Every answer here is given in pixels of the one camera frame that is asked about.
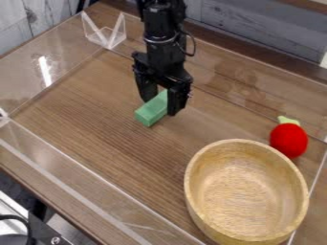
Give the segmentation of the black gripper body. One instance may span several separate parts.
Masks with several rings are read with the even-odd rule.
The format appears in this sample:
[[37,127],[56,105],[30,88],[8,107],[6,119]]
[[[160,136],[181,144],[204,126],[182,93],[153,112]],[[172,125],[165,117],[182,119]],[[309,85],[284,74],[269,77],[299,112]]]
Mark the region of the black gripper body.
[[169,89],[182,83],[192,85],[193,78],[185,70],[186,40],[177,39],[166,42],[145,40],[145,51],[133,52],[133,67],[144,71],[157,86]]

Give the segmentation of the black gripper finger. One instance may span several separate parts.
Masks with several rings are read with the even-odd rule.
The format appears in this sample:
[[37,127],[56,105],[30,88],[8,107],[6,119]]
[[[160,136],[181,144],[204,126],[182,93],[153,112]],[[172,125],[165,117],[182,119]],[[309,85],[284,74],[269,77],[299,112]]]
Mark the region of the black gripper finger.
[[166,114],[174,116],[185,108],[190,92],[188,83],[172,86],[166,91]]
[[158,94],[157,84],[152,77],[136,67],[133,67],[133,78],[140,98],[148,102]]

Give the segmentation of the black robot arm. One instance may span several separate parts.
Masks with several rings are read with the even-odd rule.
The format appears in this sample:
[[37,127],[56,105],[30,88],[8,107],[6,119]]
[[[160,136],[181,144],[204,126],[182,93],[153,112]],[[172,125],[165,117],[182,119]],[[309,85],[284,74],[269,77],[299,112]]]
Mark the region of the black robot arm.
[[184,67],[194,55],[196,43],[184,29],[184,0],[136,0],[144,24],[145,52],[133,52],[133,77],[138,95],[148,102],[166,90],[166,114],[174,116],[185,108],[193,77]]

